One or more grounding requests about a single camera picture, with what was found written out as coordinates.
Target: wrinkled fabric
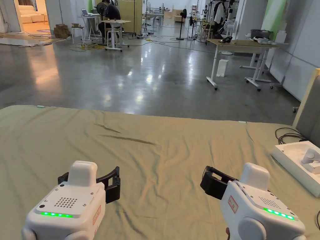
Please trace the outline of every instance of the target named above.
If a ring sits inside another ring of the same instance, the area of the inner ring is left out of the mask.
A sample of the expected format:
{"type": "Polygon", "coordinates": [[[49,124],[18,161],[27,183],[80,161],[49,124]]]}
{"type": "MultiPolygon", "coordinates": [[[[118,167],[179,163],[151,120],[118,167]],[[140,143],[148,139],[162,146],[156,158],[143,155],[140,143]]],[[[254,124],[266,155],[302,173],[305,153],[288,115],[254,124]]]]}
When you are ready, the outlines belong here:
{"type": "Polygon", "coordinates": [[[95,240],[227,239],[220,201],[200,188],[207,165],[240,178],[252,162],[269,190],[319,240],[320,200],[270,153],[280,124],[139,116],[96,110],[12,106],[0,110],[1,239],[21,239],[28,212],[76,160],[120,167],[121,197],[106,206],[95,240]]]}

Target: white container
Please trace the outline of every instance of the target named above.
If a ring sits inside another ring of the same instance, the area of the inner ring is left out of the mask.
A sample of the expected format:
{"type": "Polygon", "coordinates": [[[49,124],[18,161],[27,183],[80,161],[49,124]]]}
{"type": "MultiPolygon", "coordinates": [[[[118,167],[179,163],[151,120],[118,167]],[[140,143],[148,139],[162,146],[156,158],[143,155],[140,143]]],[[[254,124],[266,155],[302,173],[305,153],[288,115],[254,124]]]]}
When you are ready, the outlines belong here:
{"type": "Polygon", "coordinates": [[[276,145],[272,156],[315,197],[320,197],[320,174],[310,173],[301,161],[309,148],[320,148],[309,141],[276,145]]]}

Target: polished concrete floor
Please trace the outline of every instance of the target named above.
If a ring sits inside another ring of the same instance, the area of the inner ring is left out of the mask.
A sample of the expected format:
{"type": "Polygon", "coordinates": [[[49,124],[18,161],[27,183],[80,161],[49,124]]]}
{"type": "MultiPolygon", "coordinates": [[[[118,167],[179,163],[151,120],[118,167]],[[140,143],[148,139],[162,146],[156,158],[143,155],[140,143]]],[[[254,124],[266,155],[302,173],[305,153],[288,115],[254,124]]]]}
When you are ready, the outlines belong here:
{"type": "MultiPolygon", "coordinates": [[[[158,37],[151,39],[158,42],[125,37],[131,47],[123,52],[71,51],[68,40],[32,48],[0,45],[0,108],[31,104],[292,124],[292,107],[299,101],[282,88],[271,90],[267,83],[261,83],[261,92],[246,84],[244,77],[252,76],[253,70],[239,66],[249,64],[250,57],[223,56],[230,60],[228,74],[217,81],[215,91],[206,80],[213,44],[170,40],[179,35],[180,25],[169,21],[148,30],[155,31],[158,37]]],[[[186,28],[182,33],[187,36],[186,28]]]]}

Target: stool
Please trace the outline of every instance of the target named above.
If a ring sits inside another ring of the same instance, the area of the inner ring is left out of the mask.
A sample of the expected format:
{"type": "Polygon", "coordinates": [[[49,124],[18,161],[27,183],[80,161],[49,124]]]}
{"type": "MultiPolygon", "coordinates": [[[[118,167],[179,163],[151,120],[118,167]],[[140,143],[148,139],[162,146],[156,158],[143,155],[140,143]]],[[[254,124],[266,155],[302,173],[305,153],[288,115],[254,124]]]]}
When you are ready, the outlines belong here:
{"type": "Polygon", "coordinates": [[[75,30],[79,29],[81,31],[81,36],[82,36],[82,42],[84,43],[84,32],[83,32],[84,27],[79,27],[79,28],[74,28],[71,27],[71,32],[72,32],[72,43],[75,44],[75,30]]]}
{"type": "Polygon", "coordinates": [[[160,18],[160,17],[153,18],[153,24],[152,24],[152,26],[155,25],[155,20],[158,20],[158,21],[159,21],[159,27],[160,27],[160,25],[161,25],[161,18],[160,18]]]}
{"type": "MultiPolygon", "coordinates": [[[[107,47],[109,46],[109,33],[111,33],[112,32],[112,30],[109,30],[108,32],[107,32],[107,47]]],[[[115,38],[115,46],[116,47],[118,47],[118,38],[117,38],[117,35],[116,35],[116,33],[118,33],[119,31],[117,31],[117,30],[113,30],[113,37],[115,38]]]]}

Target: standing fan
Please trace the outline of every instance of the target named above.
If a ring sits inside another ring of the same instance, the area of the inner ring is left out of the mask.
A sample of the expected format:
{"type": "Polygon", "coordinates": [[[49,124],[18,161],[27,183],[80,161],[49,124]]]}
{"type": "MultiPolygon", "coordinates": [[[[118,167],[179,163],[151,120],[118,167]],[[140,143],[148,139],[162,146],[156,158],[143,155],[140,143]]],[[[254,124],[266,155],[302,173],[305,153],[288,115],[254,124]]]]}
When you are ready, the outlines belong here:
{"type": "MultiPolygon", "coordinates": [[[[234,25],[235,25],[235,23],[233,21],[231,21],[231,20],[227,21],[224,24],[223,28],[224,28],[224,30],[227,31],[227,37],[229,37],[229,36],[232,37],[234,25]]],[[[223,54],[223,55],[232,55],[233,53],[232,52],[221,52],[221,54],[223,54]]]]}
{"type": "Polygon", "coordinates": [[[100,14],[101,21],[103,21],[103,16],[108,14],[108,12],[109,12],[108,5],[103,2],[100,2],[97,4],[97,6],[95,8],[97,9],[97,13],[100,14]]]}
{"type": "Polygon", "coordinates": [[[182,23],[183,23],[183,19],[187,18],[187,10],[184,9],[181,13],[181,27],[180,27],[180,37],[176,37],[177,40],[184,40],[184,38],[181,38],[181,31],[182,31],[182,23]]]}

